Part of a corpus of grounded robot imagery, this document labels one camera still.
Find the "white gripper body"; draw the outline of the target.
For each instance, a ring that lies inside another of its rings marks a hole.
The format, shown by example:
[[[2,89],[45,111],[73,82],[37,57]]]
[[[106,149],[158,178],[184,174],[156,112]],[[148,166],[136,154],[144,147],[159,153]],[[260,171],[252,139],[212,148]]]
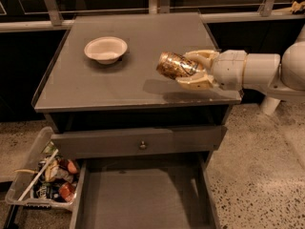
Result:
[[[242,89],[242,74],[246,59],[246,52],[228,50],[222,52],[213,61],[213,78],[222,90],[239,91]]]

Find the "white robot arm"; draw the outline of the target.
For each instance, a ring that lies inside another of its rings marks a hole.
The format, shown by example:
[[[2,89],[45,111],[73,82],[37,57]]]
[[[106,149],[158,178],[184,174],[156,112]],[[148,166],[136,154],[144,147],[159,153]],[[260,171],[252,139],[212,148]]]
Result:
[[[301,33],[283,54],[227,50],[187,52],[203,70],[176,81],[187,90],[256,90],[264,94],[260,110],[272,115],[282,101],[305,101],[305,37]]]

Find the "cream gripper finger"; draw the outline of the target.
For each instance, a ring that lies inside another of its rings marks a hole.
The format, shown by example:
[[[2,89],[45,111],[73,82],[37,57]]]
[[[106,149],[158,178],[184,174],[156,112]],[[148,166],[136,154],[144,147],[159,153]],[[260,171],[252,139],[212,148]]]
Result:
[[[177,77],[178,84],[186,90],[205,91],[218,86],[214,77],[206,72],[196,73],[190,77]]]
[[[210,70],[213,62],[219,56],[219,52],[213,50],[199,50],[185,52],[184,56],[194,62],[196,71]]]

